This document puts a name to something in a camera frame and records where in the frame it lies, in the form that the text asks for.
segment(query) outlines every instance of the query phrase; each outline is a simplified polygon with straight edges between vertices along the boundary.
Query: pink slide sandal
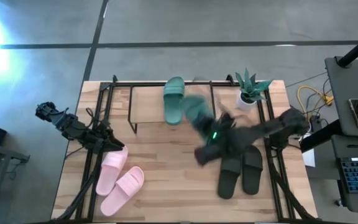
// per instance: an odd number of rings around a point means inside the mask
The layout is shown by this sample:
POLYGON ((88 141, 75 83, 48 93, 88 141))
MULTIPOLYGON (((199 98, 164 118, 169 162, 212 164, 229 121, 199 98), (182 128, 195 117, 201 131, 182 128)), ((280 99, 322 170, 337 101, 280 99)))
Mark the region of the pink slide sandal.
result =
POLYGON ((132 167, 116 182, 115 188, 104 199, 100 210, 105 216, 114 215, 143 186, 144 174, 139 167, 132 167))
POLYGON ((96 186, 98 195, 107 196, 110 194, 127 158, 128 148, 126 146, 121 151, 107 153, 102 162, 102 169, 96 186))

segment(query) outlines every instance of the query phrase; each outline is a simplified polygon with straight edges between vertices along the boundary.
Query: potted plant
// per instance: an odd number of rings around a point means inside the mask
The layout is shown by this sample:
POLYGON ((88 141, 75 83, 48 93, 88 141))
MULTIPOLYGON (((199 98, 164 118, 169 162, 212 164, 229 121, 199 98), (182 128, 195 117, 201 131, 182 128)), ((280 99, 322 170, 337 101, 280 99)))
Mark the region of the potted plant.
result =
POLYGON ((255 106, 256 101, 264 100, 265 98, 260 93, 267 90, 273 81, 268 80, 256 83, 255 76, 256 74, 249 78, 248 69, 246 69, 243 80, 241 75, 236 72, 236 78, 240 84, 240 93, 236 103, 237 107, 242 110, 250 110, 255 106))

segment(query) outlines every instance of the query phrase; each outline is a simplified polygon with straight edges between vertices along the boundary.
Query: green slide sandal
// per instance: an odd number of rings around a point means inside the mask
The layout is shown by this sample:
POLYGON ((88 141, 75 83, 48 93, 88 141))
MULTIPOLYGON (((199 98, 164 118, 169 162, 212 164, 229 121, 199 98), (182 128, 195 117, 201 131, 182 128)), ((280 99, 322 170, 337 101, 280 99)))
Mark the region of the green slide sandal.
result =
POLYGON ((180 77, 173 77, 164 86, 164 116, 169 125, 181 123, 180 102, 185 94, 185 82, 180 77))
POLYGON ((192 127, 197 130, 201 138, 206 141, 210 133, 208 129, 205 129, 205 125, 207 122, 214 120, 214 113, 209 108, 205 97, 201 95, 186 96, 180 106, 185 112, 186 119, 191 123, 192 127))

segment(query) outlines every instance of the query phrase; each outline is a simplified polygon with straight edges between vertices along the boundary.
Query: succulent plant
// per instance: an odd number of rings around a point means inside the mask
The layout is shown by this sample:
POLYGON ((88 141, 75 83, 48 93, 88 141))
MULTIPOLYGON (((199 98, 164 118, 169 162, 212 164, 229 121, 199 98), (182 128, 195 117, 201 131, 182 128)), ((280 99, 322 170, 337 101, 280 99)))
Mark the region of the succulent plant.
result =
POLYGON ((257 100, 264 100, 265 98, 260 95, 261 92, 267 90, 269 85, 273 80, 261 81, 256 83, 255 82, 256 74, 249 78, 248 69, 244 73, 244 80, 241 78, 241 75, 236 72, 237 81, 240 84, 241 90, 241 98, 246 103, 251 103, 257 100))

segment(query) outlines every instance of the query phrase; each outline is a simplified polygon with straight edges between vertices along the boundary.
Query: white plant pot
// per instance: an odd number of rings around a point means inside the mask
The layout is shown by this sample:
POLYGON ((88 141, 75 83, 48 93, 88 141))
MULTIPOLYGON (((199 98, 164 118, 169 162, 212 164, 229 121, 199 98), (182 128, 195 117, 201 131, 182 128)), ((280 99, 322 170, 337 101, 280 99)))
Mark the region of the white plant pot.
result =
POLYGON ((237 97, 237 101, 236 101, 237 107, 243 111, 249 111, 251 110, 255 105, 256 105, 256 101, 253 103, 246 103, 241 99, 241 91, 237 97))

